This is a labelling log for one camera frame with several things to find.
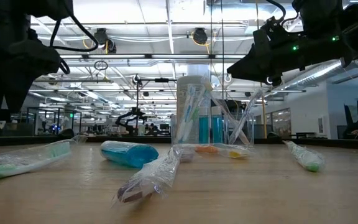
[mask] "ceiling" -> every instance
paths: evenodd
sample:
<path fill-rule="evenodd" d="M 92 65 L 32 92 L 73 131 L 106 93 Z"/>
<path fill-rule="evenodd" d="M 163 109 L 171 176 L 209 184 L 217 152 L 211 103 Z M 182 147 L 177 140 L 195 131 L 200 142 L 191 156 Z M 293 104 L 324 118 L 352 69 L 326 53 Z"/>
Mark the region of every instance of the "ceiling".
<path fill-rule="evenodd" d="M 64 55 L 75 52 L 60 51 L 70 66 L 71 73 L 64 75 L 62 71 L 42 76 L 31 87 L 31 95 L 39 97 L 42 106 L 62 105 L 71 103 L 77 110 L 107 116 L 99 113 L 111 111 L 117 116 L 125 113 L 135 105 L 136 92 L 132 79 L 135 75 L 141 78 L 169 78 L 176 79 L 189 73 L 189 66 L 203 64 L 205 72 L 210 72 L 216 82 L 216 91 L 254 90 L 260 83 L 247 80 L 237 80 L 227 77 L 226 69 L 243 57 L 253 44 L 252 32 L 263 25 L 266 19 L 282 16 L 282 12 L 266 1 L 259 1 L 258 13 L 256 2 L 241 0 L 213 1 L 207 5 L 203 0 L 74 0 L 74 10 L 77 19 L 93 34 L 97 28 L 107 28 L 109 37 L 117 46 L 117 54 L 217 54 L 238 55 L 236 58 L 203 60 L 187 58 L 170 60 L 169 58 L 141 59 L 141 58 L 105 58 L 84 60 L 82 58 L 65 58 Z M 291 7 L 291 1 L 280 0 L 287 10 L 285 18 L 291 18 L 296 12 Z M 39 39 L 48 45 L 50 34 L 55 21 L 48 17 L 32 17 L 32 28 L 39 35 Z M 191 33 L 196 27 L 202 27 L 208 35 L 208 48 L 196 45 Z M 288 31 L 302 30 L 300 19 L 289 22 L 285 27 Z M 85 48 L 90 46 L 84 33 L 69 19 L 62 20 L 62 24 L 55 39 L 55 45 L 65 47 Z M 91 53 L 104 55 L 103 50 Z M 103 60 L 108 68 L 97 71 L 94 64 Z M 283 74 L 283 81 L 290 82 L 300 76 L 298 70 Z M 58 83 L 47 83 L 42 80 L 65 80 Z M 140 94 L 143 110 L 148 114 L 166 117 L 175 112 L 176 93 L 169 90 L 176 89 L 175 82 L 155 83 L 143 82 L 143 91 L 149 91 L 149 96 Z M 227 92 L 229 99 L 244 100 L 244 92 Z M 81 106 L 90 106 L 90 110 Z"/>

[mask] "clear plastic container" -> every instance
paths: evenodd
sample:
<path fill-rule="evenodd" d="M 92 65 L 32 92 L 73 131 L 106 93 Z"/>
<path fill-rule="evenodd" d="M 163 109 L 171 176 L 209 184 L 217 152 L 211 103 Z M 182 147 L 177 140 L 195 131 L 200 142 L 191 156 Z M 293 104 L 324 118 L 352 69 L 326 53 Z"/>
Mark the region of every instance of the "clear plastic container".
<path fill-rule="evenodd" d="M 213 143 L 223 143 L 222 109 L 220 106 L 213 106 L 211 110 Z"/>
<path fill-rule="evenodd" d="M 100 153 L 105 159 L 136 168 L 158 158 L 154 147 L 131 142 L 105 141 L 100 146 Z"/>
<path fill-rule="evenodd" d="M 209 143 L 209 108 L 200 108 L 198 116 L 198 143 Z"/>

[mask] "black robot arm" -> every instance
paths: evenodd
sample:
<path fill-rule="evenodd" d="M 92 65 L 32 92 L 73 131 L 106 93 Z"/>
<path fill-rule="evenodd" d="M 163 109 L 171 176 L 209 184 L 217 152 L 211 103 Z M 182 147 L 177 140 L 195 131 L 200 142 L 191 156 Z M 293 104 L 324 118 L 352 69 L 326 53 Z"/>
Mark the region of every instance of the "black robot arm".
<path fill-rule="evenodd" d="M 283 72 L 341 59 L 348 66 L 358 59 L 358 4 L 342 8 L 341 0 L 294 0 L 303 31 L 287 32 L 280 20 L 267 20 L 254 31 L 249 53 L 227 72 L 234 78 L 281 84 Z"/>
<path fill-rule="evenodd" d="M 30 28 L 30 17 L 48 16 L 57 21 L 50 46 L 44 46 Z M 73 0 L 0 0 L 0 120 L 9 121 L 11 113 L 21 110 L 32 82 L 41 75 L 70 69 L 55 49 L 88 52 L 53 46 L 60 21 L 71 17 L 95 43 L 96 39 L 73 14 Z M 5 98 L 8 109 L 1 109 Z"/>

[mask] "black cable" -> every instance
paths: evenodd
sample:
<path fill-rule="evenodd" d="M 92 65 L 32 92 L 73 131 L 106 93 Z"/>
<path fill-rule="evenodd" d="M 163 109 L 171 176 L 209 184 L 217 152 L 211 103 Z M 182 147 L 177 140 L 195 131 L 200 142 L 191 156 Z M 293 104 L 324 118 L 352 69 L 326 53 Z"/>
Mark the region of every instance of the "black cable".
<path fill-rule="evenodd" d="M 223 0 L 221 0 L 221 14 L 223 15 Z M 222 100 L 224 100 L 224 22 L 222 16 Z"/>
<path fill-rule="evenodd" d="M 61 58 L 61 61 L 60 61 L 60 66 L 59 68 L 62 70 L 62 72 L 66 75 L 70 74 L 70 68 L 69 66 L 67 65 L 66 61 L 64 61 L 64 59 Z"/>
<path fill-rule="evenodd" d="M 57 30 L 59 30 L 61 22 L 62 22 L 61 19 L 56 21 L 55 28 L 53 28 L 52 35 L 50 36 L 49 47 L 53 47 L 53 42 L 55 41 L 55 38 L 56 38 L 56 35 L 57 35 Z"/>
<path fill-rule="evenodd" d="M 75 49 L 75 48 L 72 48 L 72 47 L 53 46 L 53 41 L 54 41 L 55 36 L 56 36 L 56 34 L 55 34 L 50 39 L 51 46 L 53 46 L 55 49 L 69 50 L 69 51 L 75 51 L 75 52 L 92 52 L 92 51 L 96 50 L 99 47 L 98 40 L 96 40 L 96 38 L 94 38 L 94 36 L 91 33 L 89 33 L 85 29 L 85 27 L 78 21 L 78 19 L 74 16 L 74 14 L 71 13 L 71 11 L 68 9 L 67 4 L 66 4 L 65 1 L 64 1 L 64 3 L 65 3 L 65 8 L 66 8 L 66 10 L 68 12 L 68 15 L 73 19 L 74 23 L 78 26 L 78 28 L 80 28 L 95 43 L 95 45 L 90 49 Z M 59 26 L 60 26 L 60 22 L 61 21 L 56 21 L 56 25 L 55 25 L 55 28 L 53 29 L 53 33 L 57 33 L 57 30 L 59 29 Z"/>
<path fill-rule="evenodd" d="M 285 14 L 287 13 L 285 8 L 280 3 L 275 2 L 273 0 L 266 0 L 266 1 L 269 2 L 270 4 L 277 6 L 283 12 L 283 16 L 278 20 L 279 22 L 283 21 L 285 18 Z"/>
<path fill-rule="evenodd" d="M 284 24 L 288 21 L 292 21 L 294 19 L 297 19 L 299 16 L 299 12 L 296 13 L 296 16 L 295 17 L 292 17 L 292 18 L 288 18 L 288 19 L 284 19 L 283 22 L 281 22 L 281 26 L 284 26 Z"/>

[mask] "desk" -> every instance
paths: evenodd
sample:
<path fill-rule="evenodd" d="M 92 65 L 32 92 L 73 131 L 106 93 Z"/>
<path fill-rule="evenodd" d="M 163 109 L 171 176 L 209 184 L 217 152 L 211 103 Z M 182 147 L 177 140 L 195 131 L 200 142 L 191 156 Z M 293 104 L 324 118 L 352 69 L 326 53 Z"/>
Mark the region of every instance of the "desk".
<path fill-rule="evenodd" d="M 291 134 L 290 136 L 295 136 L 297 139 L 299 138 L 307 138 L 308 136 L 316 136 L 316 133 L 296 133 L 296 134 Z"/>
<path fill-rule="evenodd" d="M 311 147 L 327 162 L 314 174 L 284 145 L 256 147 L 248 161 L 203 155 L 181 164 L 167 198 L 117 212 L 112 196 L 137 170 L 87 143 L 64 162 L 0 180 L 0 223 L 358 223 L 358 150 Z"/>

